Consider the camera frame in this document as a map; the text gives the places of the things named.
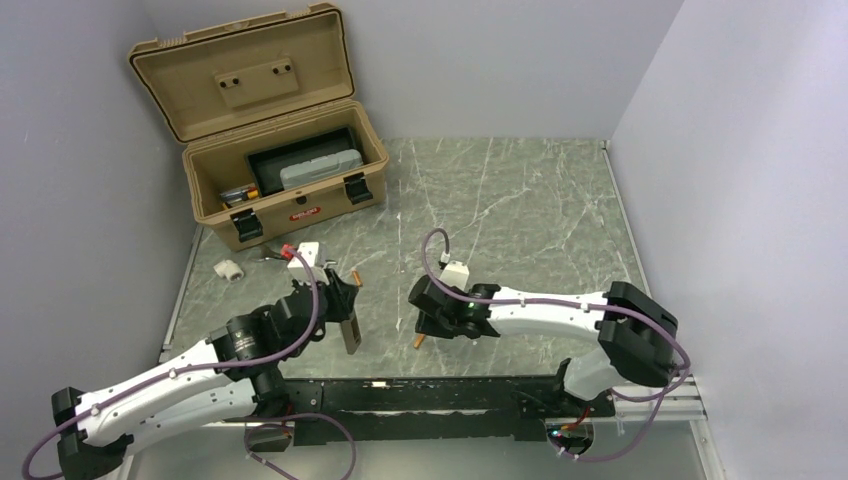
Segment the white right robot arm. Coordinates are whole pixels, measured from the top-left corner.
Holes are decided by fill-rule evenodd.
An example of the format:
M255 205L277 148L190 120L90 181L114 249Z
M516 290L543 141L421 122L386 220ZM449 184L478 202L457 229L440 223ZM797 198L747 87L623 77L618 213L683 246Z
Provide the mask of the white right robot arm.
M614 281L604 292L554 295L498 284L464 292L422 276L408 301L419 311L416 332L429 337L542 335L592 342L551 388L552 404L564 415L626 381L664 388L676 370L677 319L627 282Z

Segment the white remote control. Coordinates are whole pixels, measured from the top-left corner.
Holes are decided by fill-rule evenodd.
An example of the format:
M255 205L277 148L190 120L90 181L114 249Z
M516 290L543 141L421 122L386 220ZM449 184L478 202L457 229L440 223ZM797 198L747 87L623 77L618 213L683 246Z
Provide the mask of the white remote control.
M353 314L350 318L339 323L345 351L348 355L354 355L362 342L358 317Z

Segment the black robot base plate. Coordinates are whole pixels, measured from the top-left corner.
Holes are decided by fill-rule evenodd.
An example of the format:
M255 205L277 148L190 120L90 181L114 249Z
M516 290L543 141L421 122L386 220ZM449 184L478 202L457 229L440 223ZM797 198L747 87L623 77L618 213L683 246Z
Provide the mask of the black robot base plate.
M557 391L552 375L296 379L246 414L249 421L285 415L324 414L345 427L308 418L293 427L297 446L343 441L547 438L546 426L576 419L611 418L610 393L583 402Z

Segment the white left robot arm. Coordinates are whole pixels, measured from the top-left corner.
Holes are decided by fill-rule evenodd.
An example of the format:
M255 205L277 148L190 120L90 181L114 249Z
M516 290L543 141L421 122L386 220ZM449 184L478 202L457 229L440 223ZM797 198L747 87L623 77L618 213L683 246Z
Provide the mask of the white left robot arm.
M273 304L232 317L194 346L128 381L99 391L67 387L51 397L57 454L67 479L98 479L148 445L220 420L272 420L301 392L280 363L324 338L329 323L354 321L359 288L331 268L317 284L293 281Z

